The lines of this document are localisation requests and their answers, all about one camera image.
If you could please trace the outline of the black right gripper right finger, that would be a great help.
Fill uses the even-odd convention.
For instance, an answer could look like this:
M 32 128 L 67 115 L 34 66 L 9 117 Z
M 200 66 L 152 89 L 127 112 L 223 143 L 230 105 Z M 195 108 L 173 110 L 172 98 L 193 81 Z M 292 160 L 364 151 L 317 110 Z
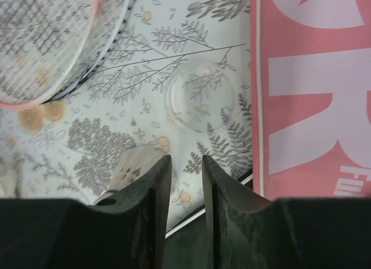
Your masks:
M 270 201 L 202 158 L 209 268 L 369 268 L 370 199 Z

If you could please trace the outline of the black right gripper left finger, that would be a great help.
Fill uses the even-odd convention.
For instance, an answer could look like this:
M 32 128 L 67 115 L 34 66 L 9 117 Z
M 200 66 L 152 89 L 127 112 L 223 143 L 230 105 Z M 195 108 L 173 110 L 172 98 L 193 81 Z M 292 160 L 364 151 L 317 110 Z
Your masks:
M 3 199 L 2 268 L 161 268 L 172 160 L 84 205 L 73 199 Z

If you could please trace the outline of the white feather shuttlecock black band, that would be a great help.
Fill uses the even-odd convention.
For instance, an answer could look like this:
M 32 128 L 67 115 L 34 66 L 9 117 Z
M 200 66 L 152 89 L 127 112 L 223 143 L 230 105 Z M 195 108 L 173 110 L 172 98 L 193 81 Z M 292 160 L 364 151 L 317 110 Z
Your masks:
M 109 192 L 117 192 L 146 174 L 165 153 L 154 146 L 138 146 L 125 151 L 113 174 Z

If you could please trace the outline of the clear plastic tube lid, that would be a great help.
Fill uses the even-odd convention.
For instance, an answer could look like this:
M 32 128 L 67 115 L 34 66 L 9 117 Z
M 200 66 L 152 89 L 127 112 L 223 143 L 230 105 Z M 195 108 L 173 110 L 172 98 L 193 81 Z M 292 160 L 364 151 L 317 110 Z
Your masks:
M 186 133 L 217 133 L 237 117 L 236 85 L 225 70 L 205 61 L 175 69 L 163 95 L 167 114 Z

